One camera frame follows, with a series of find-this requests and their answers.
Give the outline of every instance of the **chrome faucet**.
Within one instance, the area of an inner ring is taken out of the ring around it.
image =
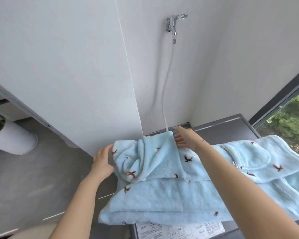
[[[176,36],[177,36],[177,32],[176,32],[176,21],[180,20],[180,19],[184,19],[187,18],[187,13],[184,14],[180,14],[180,15],[172,15],[170,17],[168,17],[166,19],[166,26],[165,29],[168,32],[173,32],[173,44],[176,43]]]

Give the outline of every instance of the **white hose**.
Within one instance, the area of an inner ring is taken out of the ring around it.
[[[172,48],[171,48],[171,59],[170,59],[169,65],[168,65],[168,70],[167,70],[167,74],[166,74],[166,77],[165,77],[165,82],[164,82],[163,92],[162,92],[162,111],[163,111],[163,117],[164,117],[166,131],[168,131],[168,125],[167,125],[167,120],[166,120],[166,116],[165,116],[165,112],[164,112],[164,97],[165,97],[164,94],[165,94],[165,89],[166,89],[168,75],[169,75],[169,72],[171,70],[171,64],[172,64],[173,56],[174,56],[174,44],[172,44]]]

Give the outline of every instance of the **instruction sheet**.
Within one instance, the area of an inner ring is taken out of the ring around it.
[[[221,222],[165,226],[151,223],[136,224],[139,239],[208,239],[225,232]]]

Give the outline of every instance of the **window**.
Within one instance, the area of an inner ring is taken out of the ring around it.
[[[299,95],[265,120],[256,131],[262,137],[278,135],[299,153]]]

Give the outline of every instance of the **forearm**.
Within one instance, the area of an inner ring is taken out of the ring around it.
[[[212,146],[200,141],[196,152],[247,239],[299,238],[299,226],[285,211]]]
[[[49,239],[88,239],[95,206],[95,195],[100,182],[87,176],[78,189],[61,221]]]

